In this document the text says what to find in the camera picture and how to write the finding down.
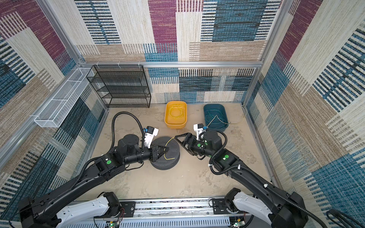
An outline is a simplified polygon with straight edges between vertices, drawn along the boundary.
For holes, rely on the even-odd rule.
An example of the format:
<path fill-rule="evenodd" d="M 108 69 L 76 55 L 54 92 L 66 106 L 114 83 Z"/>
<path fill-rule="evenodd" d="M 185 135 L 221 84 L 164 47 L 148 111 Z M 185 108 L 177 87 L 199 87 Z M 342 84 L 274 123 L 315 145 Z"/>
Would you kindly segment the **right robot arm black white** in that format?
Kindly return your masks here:
<path fill-rule="evenodd" d="M 213 174 L 231 177 L 254 194 L 251 197 L 233 188 L 225 198 L 230 211 L 248 212 L 273 228 L 303 228 L 309 218 L 326 227 L 321 219 L 306 209 L 299 194 L 274 186 L 226 149 L 228 137 L 225 133 L 210 130 L 199 135 L 185 133 L 175 136 L 175 140 L 190 155 L 208 157 L 208 166 Z"/>

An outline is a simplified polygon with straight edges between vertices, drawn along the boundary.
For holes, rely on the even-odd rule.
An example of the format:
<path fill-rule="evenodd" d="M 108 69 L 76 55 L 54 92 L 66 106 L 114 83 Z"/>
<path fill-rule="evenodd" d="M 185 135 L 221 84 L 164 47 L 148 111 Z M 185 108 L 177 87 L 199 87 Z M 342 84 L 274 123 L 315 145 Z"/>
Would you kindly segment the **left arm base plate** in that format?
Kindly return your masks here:
<path fill-rule="evenodd" d="M 122 201 L 120 206 L 111 206 L 102 216 L 96 216 L 97 219 L 121 219 L 131 218 L 135 212 L 135 201 Z"/>

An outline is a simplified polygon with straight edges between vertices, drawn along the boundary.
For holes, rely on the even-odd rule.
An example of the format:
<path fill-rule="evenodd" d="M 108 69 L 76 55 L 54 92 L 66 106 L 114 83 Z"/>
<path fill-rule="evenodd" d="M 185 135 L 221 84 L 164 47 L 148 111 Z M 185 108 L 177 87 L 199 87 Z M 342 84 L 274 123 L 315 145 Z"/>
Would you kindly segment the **dark grey cable spool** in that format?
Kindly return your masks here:
<path fill-rule="evenodd" d="M 169 170 L 177 165 L 180 159 L 180 146 L 175 139 L 170 140 L 168 136 L 162 136 L 152 141 L 152 145 L 161 145 L 169 147 L 169 151 L 165 154 L 167 161 L 150 162 L 153 167 L 159 170 Z"/>

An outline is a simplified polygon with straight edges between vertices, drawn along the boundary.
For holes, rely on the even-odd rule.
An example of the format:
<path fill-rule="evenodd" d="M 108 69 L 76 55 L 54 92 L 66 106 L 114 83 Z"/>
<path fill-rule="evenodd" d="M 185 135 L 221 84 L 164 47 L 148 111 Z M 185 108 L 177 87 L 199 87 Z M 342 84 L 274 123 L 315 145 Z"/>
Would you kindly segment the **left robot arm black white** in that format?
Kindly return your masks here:
<path fill-rule="evenodd" d="M 166 146 L 152 144 L 158 130 L 151 126 L 144 129 L 137 123 L 142 137 L 129 134 L 109 151 L 88 160 L 78 176 L 55 190 L 38 198 L 26 197 L 19 201 L 19 215 L 24 228 L 63 228 L 90 217 L 115 217 L 121 214 L 121 203 L 112 192 L 75 205 L 71 202 L 89 190 L 126 171 L 127 165 L 155 162 L 169 151 Z"/>

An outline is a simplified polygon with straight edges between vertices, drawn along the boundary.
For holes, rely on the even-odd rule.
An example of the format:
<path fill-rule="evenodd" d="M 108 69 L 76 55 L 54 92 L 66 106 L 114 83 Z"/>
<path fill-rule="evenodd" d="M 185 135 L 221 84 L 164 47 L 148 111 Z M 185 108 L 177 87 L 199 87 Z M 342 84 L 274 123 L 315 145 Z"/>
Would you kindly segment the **yellow plastic tray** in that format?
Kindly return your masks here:
<path fill-rule="evenodd" d="M 164 122 L 171 129 L 183 129 L 187 123 L 187 103 L 170 101 L 165 107 Z"/>

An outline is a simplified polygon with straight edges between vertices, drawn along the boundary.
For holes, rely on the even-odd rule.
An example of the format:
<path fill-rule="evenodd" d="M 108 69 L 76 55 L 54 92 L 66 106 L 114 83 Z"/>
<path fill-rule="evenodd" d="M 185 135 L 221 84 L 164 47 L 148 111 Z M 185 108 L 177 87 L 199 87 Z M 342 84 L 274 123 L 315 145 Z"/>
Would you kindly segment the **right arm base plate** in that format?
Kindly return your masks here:
<path fill-rule="evenodd" d="M 231 212 L 227 209 L 224 198 L 211 198 L 208 201 L 208 204 L 211 208 L 213 208 L 213 213 L 215 215 L 231 215 L 231 216 L 243 216 L 243 215 L 251 215 L 245 211 L 237 211 Z"/>

